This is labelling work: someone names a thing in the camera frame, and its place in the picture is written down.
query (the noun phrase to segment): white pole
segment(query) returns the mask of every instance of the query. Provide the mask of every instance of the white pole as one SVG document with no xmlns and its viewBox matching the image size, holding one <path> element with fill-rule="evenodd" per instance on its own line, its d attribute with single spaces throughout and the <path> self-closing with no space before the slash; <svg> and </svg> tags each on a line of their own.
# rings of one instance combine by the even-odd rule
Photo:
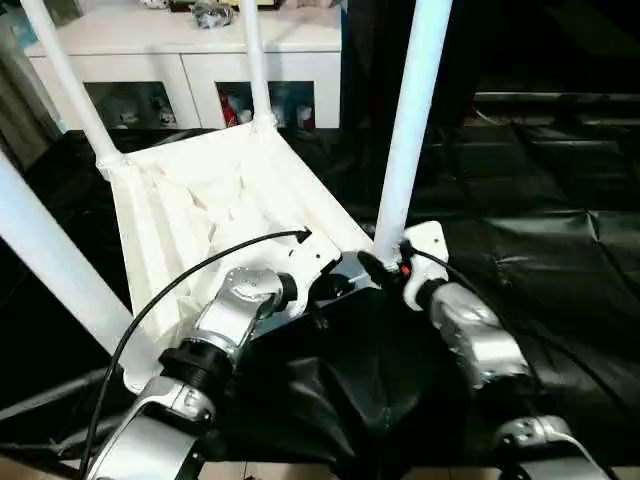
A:
<svg viewBox="0 0 640 480">
<path fill-rule="evenodd" d="M 452 0 L 416 0 L 389 150 L 374 253 L 392 267 L 407 221 Z"/>
<path fill-rule="evenodd" d="M 260 34 L 260 18 L 255 0 L 242 0 L 240 14 L 244 20 L 244 36 L 247 42 L 247 55 L 251 67 L 251 95 L 253 96 L 253 119 L 257 126 L 275 125 L 275 118 L 271 112 L 269 101 L 269 86 L 267 84 L 267 62 L 262 47 Z"/>
<path fill-rule="evenodd" d="M 112 354 L 132 321 L 131 313 L 40 203 L 1 150 L 0 236 L 100 345 Z M 127 387 L 134 391 L 144 387 L 156 370 L 157 353 L 144 332 L 138 330 L 134 333 L 120 360 L 125 369 Z"/>
<path fill-rule="evenodd" d="M 82 128 L 96 153 L 98 168 L 102 170 L 102 167 L 122 162 L 122 154 L 116 149 L 111 137 L 109 137 L 89 94 L 73 73 L 69 58 L 62 49 L 56 28 L 43 1 L 22 0 L 22 6 L 38 40 L 47 52 L 61 85 L 78 111 Z"/>
</svg>

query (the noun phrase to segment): cabinet door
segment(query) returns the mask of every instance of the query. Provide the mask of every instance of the cabinet door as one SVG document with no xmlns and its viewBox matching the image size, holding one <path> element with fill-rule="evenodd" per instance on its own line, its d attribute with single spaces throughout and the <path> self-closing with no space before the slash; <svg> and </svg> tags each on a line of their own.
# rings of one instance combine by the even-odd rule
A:
<svg viewBox="0 0 640 480">
<path fill-rule="evenodd" d="M 286 126 L 339 127 L 340 52 L 265 56 L 277 118 Z M 229 115 L 240 117 L 243 110 L 252 110 L 251 75 L 245 54 L 183 55 L 182 59 L 203 127 L 225 128 Z"/>
<path fill-rule="evenodd" d="M 179 55 L 69 57 L 107 128 L 198 128 L 200 120 Z M 62 119 L 82 128 L 46 57 L 31 58 Z"/>
</svg>

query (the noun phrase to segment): black cable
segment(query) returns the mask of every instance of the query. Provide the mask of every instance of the black cable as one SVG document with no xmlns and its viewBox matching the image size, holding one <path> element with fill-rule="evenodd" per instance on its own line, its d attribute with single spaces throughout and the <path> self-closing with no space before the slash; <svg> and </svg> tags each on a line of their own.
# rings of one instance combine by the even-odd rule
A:
<svg viewBox="0 0 640 480">
<path fill-rule="evenodd" d="M 417 250 L 413 246 L 411 247 L 410 252 L 413 253 L 414 255 L 419 255 L 419 256 L 424 257 L 424 258 L 426 258 L 428 260 L 431 260 L 434 263 L 437 263 L 442 268 L 447 270 L 447 272 L 449 272 L 450 274 L 452 274 L 455 277 L 457 277 L 457 279 L 460 281 L 460 283 L 462 283 L 466 288 L 468 288 L 470 291 L 472 291 L 473 293 L 478 295 L 478 297 L 480 297 L 482 299 L 482 301 L 491 310 L 493 310 L 496 313 L 496 315 L 499 315 L 500 319 L 503 322 L 506 320 L 506 317 L 504 317 L 504 315 L 502 315 L 499 312 L 499 310 L 496 310 L 493 305 L 491 305 L 489 302 L 487 302 L 486 298 L 482 298 L 482 296 L 480 295 L 480 292 L 478 291 L 478 288 L 476 288 L 476 286 L 473 284 L 473 282 L 471 280 L 469 280 L 469 278 L 466 277 L 458 269 L 452 267 L 451 265 L 449 265 L 445 261 L 439 259 L 438 257 L 436 257 L 434 255 L 431 255 L 430 253 L 426 253 L 426 252 L 423 252 L 421 250 Z M 567 347 L 563 346 L 562 344 L 556 342 L 555 340 L 550 339 L 549 337 L 547 337 L 545 335 L 540 334 L 539 332 L 536 332 L 534 330 L 530 330 L 530 329 L 528 329 L 526 327 L 522 327 L 520 325 L 515 325 L 513 322 L 511 322 L 509 320 L 507 320 L 506 323 L 508 324 L 508 327 L 510 327 L 512 330 L 519 331 L 523 335 L 526 335 L 528 337 L 534 338 L 534 339 L 536 339 L 536 340 L 538 340 L 538 341 L 550 346 L 551 348 L 555 349 L 556 351 L 562 353 L 566 357 L 568 357 L 569 360 L 571 360 L 580 370 L 582 370 L 585 374 L 587 374 L 587 376 L 589 378 L 591 378 L 596 383 L 596 385 L 598 385 L 598 387 L 600 387 L 600 389 L 609 397 L 609 399 L 614 403 L 614 405 L 622 413 L 624 413 L 629 418 L 629 420 L 632 421 L 632 423 L 636 427 L 638 427 L 638 422 L 637 422 L 637 419 L 636 419 L 635 415 L 633 414 L 631 409 L 626 405 L 624 400 L 615 392 L 615 390 L 613 390 L 613 388 L 611 388 L 607 384 L 607 382 L 605 382 L 602 379 L 602 377 L 600 375 L 598 375 L 591 367 L 589 367 L 589 365 L 587 365 L 584 361 L 582 361 L 582 359 L 580 357 L 578 357 L 575 353 L 573 353 L 571 350 L 569 350 Z M 529 366 L 531 367 L 531 371 L 535 375 L 537 382 L 539 382 L 539 384 L 542 385 L 542 382 L 540 380 L 540 377 L 539 377 L 538 373 L 535 370 L 535 367 L 532 364 L 530 364 Z M 603 470 L 605 471 L 605 473 L 610 478 L 612 478 L 614 480 L 617 480 L 616 474 L 613 473 L 613 471 L 610 468 L 603 468 Z"/>
<path fill-rule="evenodd" d="M 212 257 L 209 257 L 205 260 L 203 260 L 202 262 L 198 263 L 197 265 L 194 265 L 193 267 L 189 268 L 188 270 L 184 271 L 183 273 L 181 273 L 180 275 L 178 275 L 171 283 L 169 283 L 166 287 L 164 287 L 162 290 L 160 290 L 160 292 L 153 297 L 149 303 L 147 303 L 144 308 L 142 310 L 140 310 L 140 313 L 138 313 L 138 315 L 136 315 L 136 317 L 133 319 L 133 321 L 131 322 L 131 324 L 127 327 L 127 330 L 124 332 L 124 334 L 122 335 L 122 338 L 120 338 L 120 341 L 118 342 L 118 346 L 116 347 L 115 351 L 113 352 L 113 356 L 111 357 L 111 361 L 109 363 L 109 366 L 107 367 L 107 370 L 104 374 L 104 379 L 102 380 L 102 387 L 100 388 L 100 394 L 98 395 L 98 400 L 96 401 L 96 406 L 93 410 L 93 414 L 91 416 L 91 421 L 89 423 L 89 428 L 87 430 L 87 437 L 85 440 L 85 445 L 84 445 L 84 451 L 82 452 L 82 460 L 80 462 L 80 470 L 79 470 L 79 478 L 83 479 L 86 477 L 87 475 L 87 471 L 89 469 L 89 460 L 91 458 L 91 449 L 93 447 L 93 442 L 96 436 L 96 431 L 97 431 L 97 427 L 98 427 L 98 423 L 100 420 L 100 412 L 102 410 L 102 404 L 104 403 L 104 399 L 106 397 L 107 394 L 107 387 L 109 386 L 109 382 L 111 381 L 111 377 L 113 376 L 113 373 L 118 365 L 118 361 L 120 360 L 120 356 L 122 355 L 122 352 L 124 351 L 124 347 L 127 345 L 127 342 L 129 341 L 129 339 L 131 338 L 131 335 L 133 335 L 133 332 L 135 331 L 136 327 L 138 325 L 140 325 L 140 322 L 142 321 L 142 319 L 145 317 L 145 315 L 147 315 L 147 313 L 149 313 L 149 311 L 155 307 L 158 302 L 160 302 L 160 300 L 162 300 L 164 298 L 164 296 L 169 293 L 171 290 L 173 290 L 180 282 L 182 282 L 185 278 L 189 277 L 190 275 L 192 275 L 193 273 L 197 272 L 198 270 L 201 270 L 202 268 L 206 267 L 207 265 L 220 260 L 222 257 L 226 257 L 227 255 L 230 255 L 234 252 L 237 252 L 238 250 L 241 250 L 245 247 L 249 247 L 251 245 L 254 245 L 256 243 L 260 243 L 260 242 L 264 242 L 265 240 L 271 240 L 273 238 L 280 238 L 280 237 L 289 237 L 289 236 L 295 236 L 299 242 L 302 242 L 304 239 L 306 239 L 309 235 L 311 234 L 311 232 L 309 232 L 308 230 L 288 230 L 288 231 L 284 231 L 284 232 L 278 232 L 278 233 L 269 233 L 267 235 L 262 235 L 260 237 L 256 237 L 254 239 L 251 240 L 247 240 L 246 242 L 242 242 L 234 247 L 228 248 L 227 250 L 224 250 L 223 252 L 217 253 L 216 255 L 213 255 Z"/>
</svg>

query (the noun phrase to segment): white cabinet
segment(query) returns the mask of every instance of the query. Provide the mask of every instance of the white cabinet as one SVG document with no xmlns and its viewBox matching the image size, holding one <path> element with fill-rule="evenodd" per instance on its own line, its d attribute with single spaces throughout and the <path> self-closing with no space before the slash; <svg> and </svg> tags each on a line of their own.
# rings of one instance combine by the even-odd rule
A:
<svg viewBox="0 0 640 480">
<path fill-rule="evenodd" d="M 78 78 L 107 128 L 200 127 L 180 55 L 71 55 Z M 67 127 L 81 124 L 47 57 L 32 57 L 36 72 Z"/>
<path fill-rule="evenodd" d="M 260 12 L 272 103 L 288 126 L 299 114 L 311 116 L 305 125 L 339 126 L 340 20 L 339 7 Z M 132 3 L 91 11 L 58 33 L 108 127 L 224 128 L 221 98 L 251 110 L 239 14 L 200 30 L 190 13 Z M 41 46 L 26 54 L 67 126 L 80 128 Z"/>
</svg>

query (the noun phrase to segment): black plastic sheet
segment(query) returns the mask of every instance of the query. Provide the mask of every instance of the black plastic sheet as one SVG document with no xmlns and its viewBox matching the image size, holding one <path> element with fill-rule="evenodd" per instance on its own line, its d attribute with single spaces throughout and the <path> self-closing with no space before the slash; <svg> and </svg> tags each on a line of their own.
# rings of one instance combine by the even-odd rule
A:
<svg viewBox="0 0 640 480">
<path fill-rule="evenodd" d="M 168 135 L 113 132 L 123 151 Z M 372 232 L 388 143 L 363 131 L 283 135 Z M 409 223 L 440 221 L 450 263 L 478 284 L 510 324 L 553 339 L 598 375 L 600 383 L 548 342 L 518 336 L 577 437 L 609 464 L 637 464 L 640 157 L 635 132 L 509 127 L 429 137 Z M 84 139 L 67 134 L 29 177 L 126 299 L 113 203 L 92 161 Z M 2 303 L 3 329 L 13 348 L 7 345 L 0 358 L 5 366 L 21 354 L 40 362 L 39 368 L 21 364 L 13 373 L 2 369 L 3 379 L 20 387 L 12 398 L 73 377 L 70 370 L 77 374 L 103 365 L 106 356 L 95 341 L 44 287 L 20 287 L 16 272 L 23 283 L 37 281 L 15 259 L 9 261 L 10 254 L 3 252 L 3 262 L 5 256 L 15 267 L 2 274 L 3 291 L 10 292 Z M 28 353 L 20 347 L 29 341 L 20 347 L 14 342 L 25 338 L 27 329 L 24 321 L 14 321 L 17 317 L 28 319 L 27 338 L 38 346 Z M 39 338 L 37 326 L 44 323 L 67 335 L 55 342 Z M 399 478 L 410 465 L 490 461 L 490 432 L 428 318 L 373 290 L 256 341 L 228 400 L 219 428 L 206 441 L 212 459 L 319 461 L 343 478 Z M 12 432 L 25 436 L 19 427 L 26 421 L 16 420 Z M 86 412 L 76 421 L 86 421 Z M 40 427 L 60 428 L 49 422 Z M 8 432 L 3 428 L 0 438 Z"/>
</svg>

